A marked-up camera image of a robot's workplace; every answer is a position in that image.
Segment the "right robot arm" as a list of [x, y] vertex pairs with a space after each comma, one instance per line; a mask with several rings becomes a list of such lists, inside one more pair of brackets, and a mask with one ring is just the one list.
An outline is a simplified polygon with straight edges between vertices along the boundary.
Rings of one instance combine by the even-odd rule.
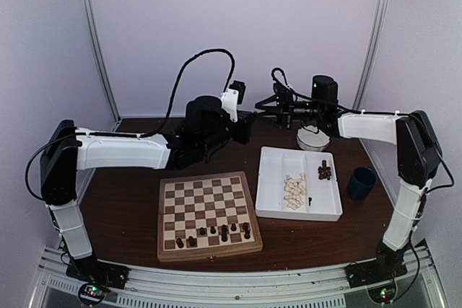
[[423, 217], [431, 184], [442, 165], [442, 150], [426, 112], [381, 113], [350, 110], [338, 101], [337, 82], [324, 75], [312, 79], [311, 95], [305, 96], [286, 82], [273, 80], [273, 95], [255, 104], [262, 116], [279, 128], [292, 122], [313, 122], [331, 138], [359, 138], [396, 147], [400, 179], [398, 198], [388, 228], [370, 264], [370, 274], [382, 281], [402, 262], [411, 235]]

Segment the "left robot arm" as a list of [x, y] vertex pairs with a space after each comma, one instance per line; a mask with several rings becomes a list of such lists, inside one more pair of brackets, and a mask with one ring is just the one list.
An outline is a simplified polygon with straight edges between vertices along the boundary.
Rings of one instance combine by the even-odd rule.
[[201, 96], [186, 106], [186, 117], [171, 133], [105, 133], [59, 123], [40, 150], [40, 193], [62, 234], [71, 262], [89, 282], [104, 274], [84, 225], [75, 191], [78, 171], [106, 167], [184, 170], [207, 163], [230, 141], [249, 142], [255, 113], [236, 102]]

